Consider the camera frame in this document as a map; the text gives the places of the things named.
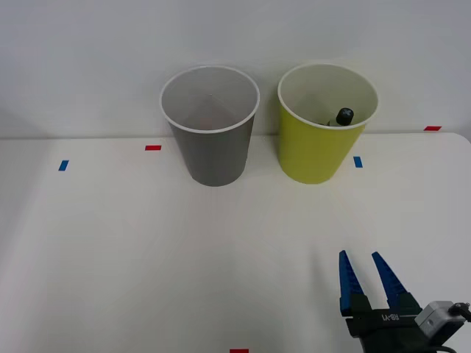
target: white table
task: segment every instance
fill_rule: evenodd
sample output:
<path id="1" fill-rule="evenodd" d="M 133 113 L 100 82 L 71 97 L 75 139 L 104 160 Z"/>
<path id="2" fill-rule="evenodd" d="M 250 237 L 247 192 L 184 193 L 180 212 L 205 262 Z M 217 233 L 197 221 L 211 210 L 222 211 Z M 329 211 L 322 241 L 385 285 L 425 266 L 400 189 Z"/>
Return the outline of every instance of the white table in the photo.
<path id="1" fill-rule="evenodd" d="M 359 353 L 342 249 L 373 307 L 374 251 L 423 307 L 471 300 L 467 140 L 363 135 L 321 185 L 273 145 L 254 137 L 242 177 L 208 188 L 172 138 L 0 141 L 0 352 Z"/>

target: blue tape marker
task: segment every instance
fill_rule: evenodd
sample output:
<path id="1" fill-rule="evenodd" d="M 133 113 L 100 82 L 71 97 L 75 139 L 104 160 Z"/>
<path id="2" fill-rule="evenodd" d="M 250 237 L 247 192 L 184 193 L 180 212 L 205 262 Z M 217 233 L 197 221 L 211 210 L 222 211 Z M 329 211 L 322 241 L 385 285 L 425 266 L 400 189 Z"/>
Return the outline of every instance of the blue tape marker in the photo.
<path id="1" fill-rule="evenodd" d="M 363 168 L 363 163 L 361 162 L 361 158 L 359 156 L 355 156 L 353 160 L 355 161 L 356 168 Z"/>
<path id="2" fill-rule="evenodd" d="M 68 160 L 63 160 L 60 164 L 59 171 L 65 171 L 67 169 Z"/>

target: red tape marker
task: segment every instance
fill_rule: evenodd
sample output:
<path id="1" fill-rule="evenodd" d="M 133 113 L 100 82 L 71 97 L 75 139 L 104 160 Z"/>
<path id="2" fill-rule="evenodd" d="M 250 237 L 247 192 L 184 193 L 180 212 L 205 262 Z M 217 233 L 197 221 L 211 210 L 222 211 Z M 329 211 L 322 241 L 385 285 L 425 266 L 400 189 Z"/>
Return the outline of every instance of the red tape marker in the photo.
<path id="1" fill-rule="evenodd" d="M 146 151 L 160 151 L 162 149 L 161 145 L 147 145 Z"/>
<path id="2" fill-rule="evenodd" d="M 424 131 L 439 131 L 441 128 L 441 126 L 427 126 Z"/>

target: tape marker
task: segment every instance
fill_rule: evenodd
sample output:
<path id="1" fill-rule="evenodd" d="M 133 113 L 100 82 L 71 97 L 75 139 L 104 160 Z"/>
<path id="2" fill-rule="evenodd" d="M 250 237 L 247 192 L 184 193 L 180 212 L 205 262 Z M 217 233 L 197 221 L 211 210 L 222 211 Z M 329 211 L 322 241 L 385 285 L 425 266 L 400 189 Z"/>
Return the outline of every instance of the tape marker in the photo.
<path id="1" fill-rule="evenodd" d="M 427 126 L 424 131 L 439 131 L 441 128 L 441 126 Z"/>
<path id="2" fill-rule="evenodd" d="M 160 151 L 162 149 L 161 145 L 147 145 L 146 151 Z"/>
<path id="3" fill-rule="evenodd" d="M 355 161 L 356 168 L 363 168 L 363 163 L 361 162 L 361 158 L 359 156 L 355 156 L 353 160 Z"/>
<path id="4" fill-rule="evenodd" d="M 65 171 L 67 169 L 68 160 L 63 160 L 60 164 L 59 171 Z"/>

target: cup rim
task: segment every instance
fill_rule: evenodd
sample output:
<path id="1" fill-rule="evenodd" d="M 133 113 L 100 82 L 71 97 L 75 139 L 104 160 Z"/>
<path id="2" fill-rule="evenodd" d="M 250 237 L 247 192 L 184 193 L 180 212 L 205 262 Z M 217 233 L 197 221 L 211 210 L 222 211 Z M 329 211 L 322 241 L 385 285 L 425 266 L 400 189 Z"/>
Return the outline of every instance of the cup rim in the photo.
<path id="1" fill-rule="evenodd" d="M 296 114 L 295 112 L 293 112 L 291 109 L 289 109 L 288 105 L 286 105 L 285 101 L 283 100 L 283 97 L 281 96 L 281 85 L 283 84 L 283 81 L 286 77 L 288 77 L 292 72 L 296 71 L 296 70 L 299 70 L 301 68 L 307 68 L 309 66 L 334 66 L 336 68 L 343 68 L 344 70 L 347 70 L 347 71 L 350 71 L 352 73 L 354 73 L 355 75 L 358 75 L 360 76 L 361 78 L 363 78 L 374 90 L 375 92 L 375 95 L 376 95 L 376 108 L 375 108 L 375 111 L 371 114 L 371 116 L 355 125 L 349 125 L 349 126 L 327 126 L 327 125 L 322 125 L 322 124 L 318 124 L 318 123 L 314 123 L 312 121 L 309 121 L 309 120 L 306 120 L 304 118 L 301 118 L 298 114 Z M 350 68 L 347 68 L 343 65 L 336 65 L 336 64 L 331 64 L 331 63 L 308 63 L 308 64 L 302 64 L 302 65 L 298 65 L 298 66 L 295 66 L 293 67 L 291 70 L 289 70 L 288 72 L 286 72 L 280 79 L 280 82 L 278 82 L 278 89 L 277 89 L 277 94 L 278 94 L 278 99 L 280 100 L 280 103 L 281 105 L 283 106 L 283 108 L 286 109 L 286 111 L 288 111 L 288 113 L 290 115 L 292 115 L 293 117 L 295 117 L 297 120 L 299 121 L 302 121 L 303 123 L 307 124 L 307 125 L 311 125 L 311 126 L 314 126 L 314 127 L 318 127 L 320 129 L 326 129 L 326 130 L 350 130 L 350 129 L 356 129 L 357 127 L 360 127 L 360 126 L 363 126 L 365 125 L 367 122 L 369 122 L 370 120 L 372 120 L 372 118 L 375 116 L 375 113 L 378 111 L 378 107 L 380 105 L 380 100 L 379 100 L 379 96 L 378 96 L 378 92 L 376 91 L 376 87 L 367 79 L 365 78 L 363 75 L 360 75 L 359 73 L 355 72 L 354 70 L 351 70 Z"/>
<path id="2" fill-rule="evenodd" d="M 255 88 L 255 92 L 257 93 L 257 102 L 255 103 L 255 106 L 252 110 L 252 112 L 250 112 L 250 114 L 244 118 L 243 120 L 239 121 L 237 124 L 234 124 L 234 125 L 231 125 L 231 126 L 228 126 L 228 127 L 225 127 L 224 129 L 216 129 L 216 130 L 199 130 L 199 129 L 191 129 L 189 127 L 186 127 L 186 126 L 183 126 L 183 125 L 180 125 L 179 123 L 173 121 L 170 119 L 170 117 L 165 113 L 165 110 L 163 109 L 163 105 L 162 105 L 162 98 L 163 98 L 163 93 L 165 92 L 166 88 L 174 81 L 176 80 L 178 77 L 184 75 L 184 74 L 187 74 L 188 72 L 192 72 L 192 71 L 196 71 L 196 70 L 200 70 L 202 68 L 223 68 L 225 70 L 230 70 L 230 71 L 235 71 L 236 73 L 242 75 L 243 77 L 245 77 L 246 79 L 249 80 L 250 83 L 252 83 L 253 87 Z M 167 81 L 167 83 L 163 86 L 162 88 L 162 91 L 160 92 L 160 97 L 159 97 L 159 105 L 160 105 L 160 110 L 162 111 L 163 113 L 163 116 L 165 117 L 165 119 L 170 123 L 172 124 L 173 126 L 181 129 L 181 130 L 185 130 L 185 131 L 188 131 L 188 132 L 194 132 L 194 133 L 197 133 L 197 134 L 218 134 L 220 132 L 226 132 L 226 131 L 230 131 L 230 130 L 234 130 L 235 128 L 239 127 L 239 126 L 242 126 L 244 125 L 246 122 L 248 122 L 248 120 L 250 120 L 255 112 L 257 111 L 258 109 L 258 106 L 260 105 L 260 90 L 258 89 L 258 86 L 257 86 L 257 83 L 255 82 L 255 80 L 250 77 L 249 75 L 247 75 L 246 73 L 244 73 L 243 71 L 240 71 L 236 68 L 231 68 L 229 66 L 224 66 L 224 65 L 199 65 L 199 66 L 195 66 L 193 68 L 189 68 L 189 69 L 186 69 L 184 71 L 180 71 L 178 72 L 177 74 L 175 74 L 169 81 Z"/>

